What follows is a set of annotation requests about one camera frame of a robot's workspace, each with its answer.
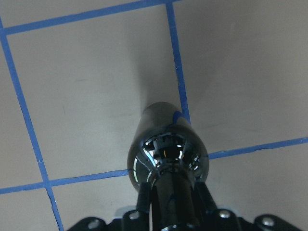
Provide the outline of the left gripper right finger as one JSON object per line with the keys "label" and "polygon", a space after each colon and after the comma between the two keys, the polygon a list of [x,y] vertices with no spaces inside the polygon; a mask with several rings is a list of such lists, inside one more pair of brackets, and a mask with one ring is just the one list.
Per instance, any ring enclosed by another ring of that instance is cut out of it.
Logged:
{"label": "left gripper right finger", "polygon": [[202,212],[212,212],[217,206],[212,198],[209,189],[204,182],[196,182],[194,185],[194,194],[197,205]]}

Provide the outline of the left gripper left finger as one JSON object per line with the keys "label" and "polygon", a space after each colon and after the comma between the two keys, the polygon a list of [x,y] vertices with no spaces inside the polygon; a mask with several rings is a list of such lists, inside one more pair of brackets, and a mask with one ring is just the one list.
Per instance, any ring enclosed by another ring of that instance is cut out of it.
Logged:
{"label": "left gripper left finger", "polygon": [[145,214],[150,213],[151,204],[151,185],[148,182],[143,182],[140,185],[136,209]]}

